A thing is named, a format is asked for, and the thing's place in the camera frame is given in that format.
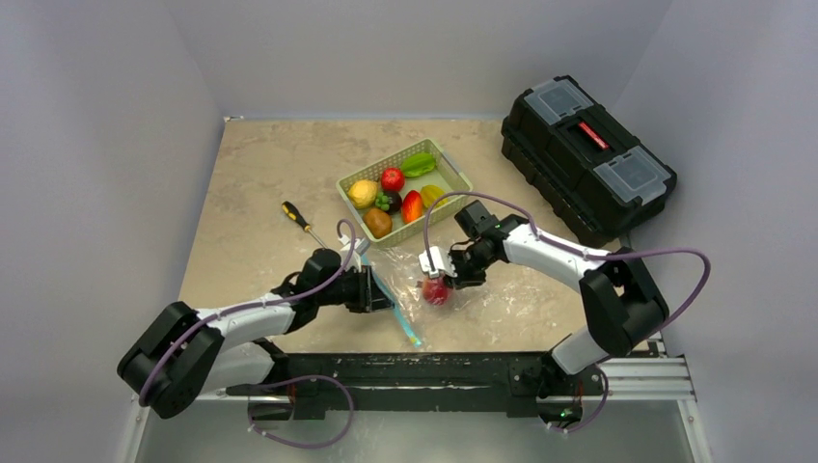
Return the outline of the red fake apple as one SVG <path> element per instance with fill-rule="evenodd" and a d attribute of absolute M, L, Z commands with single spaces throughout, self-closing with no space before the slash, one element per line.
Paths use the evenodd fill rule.
<path fill-rule="evenodd" d="M 421 283 L 423 300 L 433 306 L 442 306 L 450 298 L 451 289 L 443 277 L 426 278 Z"/>

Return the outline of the clear zip top bag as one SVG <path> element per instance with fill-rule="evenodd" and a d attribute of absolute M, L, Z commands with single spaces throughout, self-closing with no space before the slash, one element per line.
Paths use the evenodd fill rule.
<path fill-rule="evenodd" d="M 371 267 L 378 287 L 393 300 L 395 318 L 418 350 L 441 347 L 447 337 L 471 330 L 504 300 L 490 285 L 453 289 L 442 278 L 426 276 L 418 256 L 403 248 L 370 249 L 361 262 Z"/>

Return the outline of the brown fake kiwi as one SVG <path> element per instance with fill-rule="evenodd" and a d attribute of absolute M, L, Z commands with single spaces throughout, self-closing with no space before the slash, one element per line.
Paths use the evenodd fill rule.
<path fill-rule="evenodd" d="M 393 230 L 392 217 L 384 210 L 373 207 L 363 216 L 363 221 L 375 239 L 381 239 Z"/>

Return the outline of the yellow fake pepper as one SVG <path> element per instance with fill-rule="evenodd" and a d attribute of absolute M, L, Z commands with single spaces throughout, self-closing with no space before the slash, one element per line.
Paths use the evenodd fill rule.
<path fill-rule="evenodd" d="M 445 195 L 445 191 L 433 184 L 423 186 L 420 195 L 425 209 L 440 207 L 448 201 L 448 199 L 441 200 L 441 197 Z"/>

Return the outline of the orange fake carrot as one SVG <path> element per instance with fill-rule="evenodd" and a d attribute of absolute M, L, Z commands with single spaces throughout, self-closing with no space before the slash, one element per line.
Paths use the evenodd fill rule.
<path fill-rule="evenodd" d="M 410 190 L 402 199 L 401 219 L 405 225 L 411 224 L 424 215 L 425 207 L 420 192 Z"/>

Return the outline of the dark purple fake fruit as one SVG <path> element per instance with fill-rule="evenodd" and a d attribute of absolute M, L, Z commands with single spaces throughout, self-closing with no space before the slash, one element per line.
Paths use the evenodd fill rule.
<path fill-rule="evenodd" d="M 398 192 L 384 190 L 377 193 L 373 206 L 387 214 L 396 214 L 401 211 L 402 198 Z"/>

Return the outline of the yellow fake lemon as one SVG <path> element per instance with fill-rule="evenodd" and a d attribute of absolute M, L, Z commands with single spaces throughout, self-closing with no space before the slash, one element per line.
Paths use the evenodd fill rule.
<path fill-rule="evenodd" d="M 378 191 L 379 184 L 376 181 L 361 179 L 348 188 L 346 196 L 355 209 L 362 210 L 374 205 Z"/>

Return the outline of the green fake lime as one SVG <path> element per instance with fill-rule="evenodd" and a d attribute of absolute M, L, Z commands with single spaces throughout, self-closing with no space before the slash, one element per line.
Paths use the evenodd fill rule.
<path fill-rule="evenodd" d="M 419 152 L 407 157 L 399 166 L 406 178 L 424 176 L 436 169 L 437 160 L 429 152 Z"/>

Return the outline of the red fake tomato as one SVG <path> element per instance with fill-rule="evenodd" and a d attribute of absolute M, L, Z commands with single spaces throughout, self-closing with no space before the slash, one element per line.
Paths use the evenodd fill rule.
<path fill-rule="evenodd" d="M 398 193 L 405 185 L 404 173 L 399 168 L 388 168 L 381 175 L 380 185 L 383 191 Z"/>

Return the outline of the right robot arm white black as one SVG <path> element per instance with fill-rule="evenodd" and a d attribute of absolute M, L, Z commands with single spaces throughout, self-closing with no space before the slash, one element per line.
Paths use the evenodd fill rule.
<path fill-rule="evenodd" d="M 501 261 L 535 270 L 575 290 L 585 326 L 559 342 L 541 370 L 544 385 L 563 393 L 580 371 L 609 357 L 624 356 L 669 318 L 665 298 L 643 261 L 627 248 L 616 253 L 588 249 L 550 235 L 528 218 L 504 219 L 473 201 L 455 215 L 467 235 L 465 248 L 429 247 L 421 254 L 423 272 L 461 289 L 481 286 L 487 269 Z"/>

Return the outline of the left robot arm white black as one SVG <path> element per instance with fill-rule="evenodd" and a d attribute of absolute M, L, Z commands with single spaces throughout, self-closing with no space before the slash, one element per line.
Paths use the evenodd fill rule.
<path fill-rule="evenodd" d="M 266 338 L 305 327 L 323 307 L 377 313 L 395 302 L 355 252 L 317 249 L 258 299 L 218 309 L 168 305 L 123 355 L 117 374 L 162 419 L 215 389 L 253 384 L 273 395 L 285 387 L 287 368 Z"/>

